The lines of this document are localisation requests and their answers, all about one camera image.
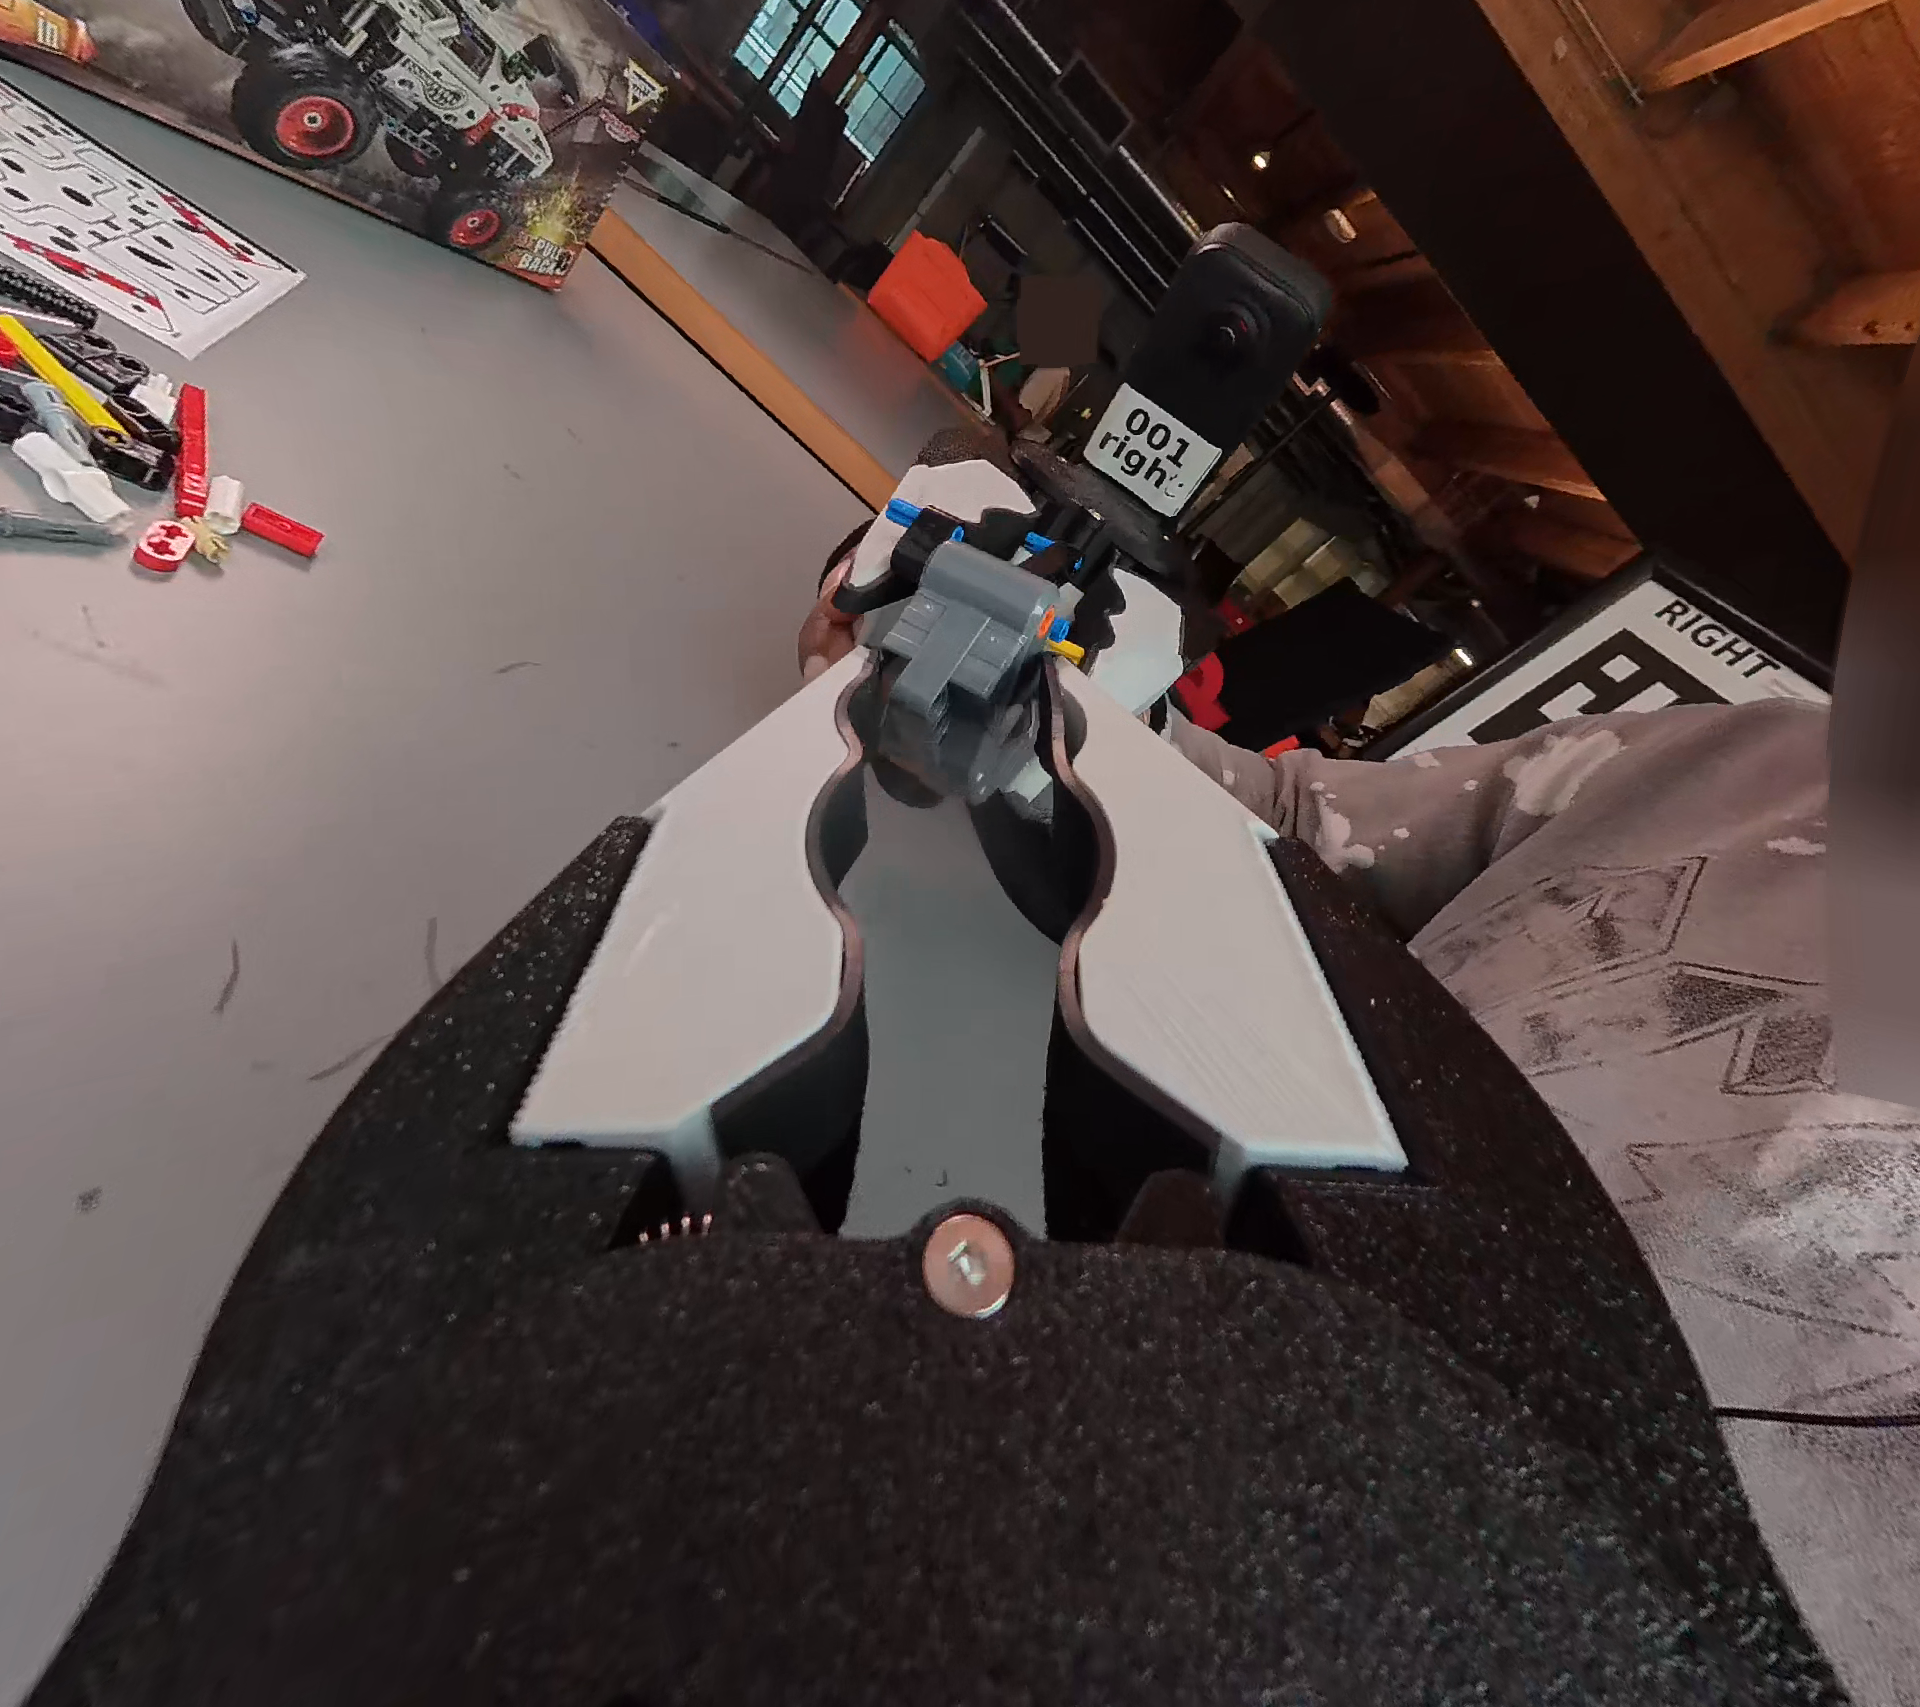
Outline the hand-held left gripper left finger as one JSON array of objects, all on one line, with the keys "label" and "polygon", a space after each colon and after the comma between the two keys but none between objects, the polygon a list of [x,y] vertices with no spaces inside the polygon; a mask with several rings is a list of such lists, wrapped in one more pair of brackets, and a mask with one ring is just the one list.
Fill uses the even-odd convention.
[{"label": "hand-held left gripper left finger", "polygon": [[637,1147],[680,1191],[778,1155],[849,1191],[867,1085],[843,879],[867,843],[847,656],[641,817],[635,863],[510,1119],[517,1147]]}]

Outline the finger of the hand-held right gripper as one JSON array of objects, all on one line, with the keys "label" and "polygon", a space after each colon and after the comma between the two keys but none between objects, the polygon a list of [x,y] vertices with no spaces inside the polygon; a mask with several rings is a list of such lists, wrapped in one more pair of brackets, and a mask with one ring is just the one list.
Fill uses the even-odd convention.
[{"label": "finger of the hand-held right gripper", "polygon": [[862,610],[883,608],[916,592],[920,564],[904,564],[904,572],[895,568],[907,522],[898,520],[893,510],[911,510],[913,516],[932,510],[969,526],[980,526],[992,514],[1029,524],[1028,502],[1019,484],[986,460],[917,464],[893,484],[876,518],[858,530],[847,554],[827,566],[827,590],[849,590]]},{"label": "finger of the hand-held right gripper", "polygon": [[1185,612],[1156,580],[1101,566],[1081,584],[1072,612],[1070,728],[1083,728],[1079,682],[1098,686],[1132,716],[1164,704],[1187,670]]}]

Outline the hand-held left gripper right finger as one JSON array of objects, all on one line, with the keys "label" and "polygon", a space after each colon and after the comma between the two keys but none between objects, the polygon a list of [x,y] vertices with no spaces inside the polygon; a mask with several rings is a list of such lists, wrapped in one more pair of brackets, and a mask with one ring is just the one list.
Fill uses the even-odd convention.
[{"label": "hand-held left gripper right finger", "polygon": [[1156,1173],[1404,1177],[1410,1157],[1277,865],[1296,855],[1072,668],[1046,676],[1057,845],[1086,867],[1046,1065],[1049,1207]]}]

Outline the grey toy motor assembly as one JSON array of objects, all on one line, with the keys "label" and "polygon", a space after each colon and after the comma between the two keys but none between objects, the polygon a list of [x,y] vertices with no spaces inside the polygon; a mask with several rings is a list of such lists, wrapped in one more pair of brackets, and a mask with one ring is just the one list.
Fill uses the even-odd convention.
[{"label": "grey toy motor assembly", "polygon": [[969,520],[887,500],[874,578],[847,572],[831,606],[872,654],[854,726],[877,786],[905,807],[1000,805],[1047,825],[1053,774],[1044,696],[1053,664],[1113,644],[1111,558],[1047,540],[1031,512]]}]

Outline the person's right forearm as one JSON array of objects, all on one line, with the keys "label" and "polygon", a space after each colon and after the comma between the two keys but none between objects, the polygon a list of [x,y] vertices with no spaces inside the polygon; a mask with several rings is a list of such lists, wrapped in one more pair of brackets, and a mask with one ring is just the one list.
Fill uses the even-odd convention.
[{"label": "person's right forearm", "polygon": [[1830,712],[1682,706],[1554,722],[1404,760],[1265,760],[1169,712],[1162,736],[1229,800],[1355,875],[1416,937],[1487,875],[1642,865],[1821,817]]}]

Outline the person's right hand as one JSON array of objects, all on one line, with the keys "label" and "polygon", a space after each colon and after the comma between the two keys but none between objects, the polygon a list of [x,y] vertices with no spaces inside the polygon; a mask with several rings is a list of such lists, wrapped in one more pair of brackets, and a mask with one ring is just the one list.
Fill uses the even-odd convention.
[{"label": "person's right hand", "polygon": [[858,646],[859,616],[843,612],[835,602],[847,580],[852,560],[855,558],[862,540],[863,532],[855,530],[827,556],[827,568],[821,572],[818,598],[810,614],[804,618],[796,640],[796,658],[800,660],[798,670],[802,684],[813,682],[827,668],[852,654],[852,650]]}]

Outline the orange storage bin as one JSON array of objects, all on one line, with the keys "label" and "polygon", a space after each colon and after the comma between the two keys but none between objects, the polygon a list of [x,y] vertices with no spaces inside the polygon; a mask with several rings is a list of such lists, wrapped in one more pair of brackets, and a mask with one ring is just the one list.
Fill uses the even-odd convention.
[{"label": "orange storage bin", "polygon": [[981,314],[988,298],[944,242],[910,232],[865,296],[867,310],[920,362],[937,362]]}]

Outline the framed black white sign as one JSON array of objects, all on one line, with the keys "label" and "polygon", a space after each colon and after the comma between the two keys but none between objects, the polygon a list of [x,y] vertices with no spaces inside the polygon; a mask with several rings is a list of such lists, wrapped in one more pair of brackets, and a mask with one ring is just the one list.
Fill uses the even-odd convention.
[{"label": "framed black white sign", "polygon": [[1831,702],[1831,672],[1682,570],[1639,558],[1524,646],[1361,750],[1407,760],[1516,740],[1567,718]]}]

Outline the window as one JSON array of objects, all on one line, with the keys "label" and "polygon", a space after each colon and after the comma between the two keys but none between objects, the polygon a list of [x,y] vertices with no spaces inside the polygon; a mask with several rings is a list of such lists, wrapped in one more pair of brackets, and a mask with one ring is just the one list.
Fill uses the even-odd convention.
[{"label": "window", "polygon": [[[870,0],[760,0],[732,64],[749,82],[749,112],[768,126],[789,124],[811,86],[852,42]],[[862,168],[893,144],[925,90],[922,50],[887,20],[867,44],[835,100],[843,140]]]}]

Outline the toy truck set box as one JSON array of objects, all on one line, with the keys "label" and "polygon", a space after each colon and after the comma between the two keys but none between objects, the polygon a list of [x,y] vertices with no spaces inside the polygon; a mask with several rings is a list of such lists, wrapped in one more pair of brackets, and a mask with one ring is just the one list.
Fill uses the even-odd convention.
[{"label": "toy truck set box", "polygon": [[4,58],[544,288],[669,84],[606,0],[4,0]]}]

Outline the pile of mixed toy bricks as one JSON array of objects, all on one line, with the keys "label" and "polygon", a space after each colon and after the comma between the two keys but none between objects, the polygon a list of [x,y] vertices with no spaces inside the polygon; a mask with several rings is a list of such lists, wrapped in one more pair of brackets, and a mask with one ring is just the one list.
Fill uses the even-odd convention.
[{"label": "pile of mixed toy bricks", "polygon": [[312,564],[324,536],[216,474],[209,400],[118,350],[98,312],[12,260],[1,270],[1,446],[42,492],[4,504],[4,550],[122,554],[134,572],[220,572],[233,542]]}]

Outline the white sticker sheet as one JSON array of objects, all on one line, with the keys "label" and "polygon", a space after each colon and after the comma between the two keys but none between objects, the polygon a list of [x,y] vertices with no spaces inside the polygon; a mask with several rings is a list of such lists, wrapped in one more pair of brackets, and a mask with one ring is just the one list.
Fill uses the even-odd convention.
[{"label": "white sticker sheet", "polygon": [[16,88],[1,88],[4,262],[194,360],[304,274]]}]

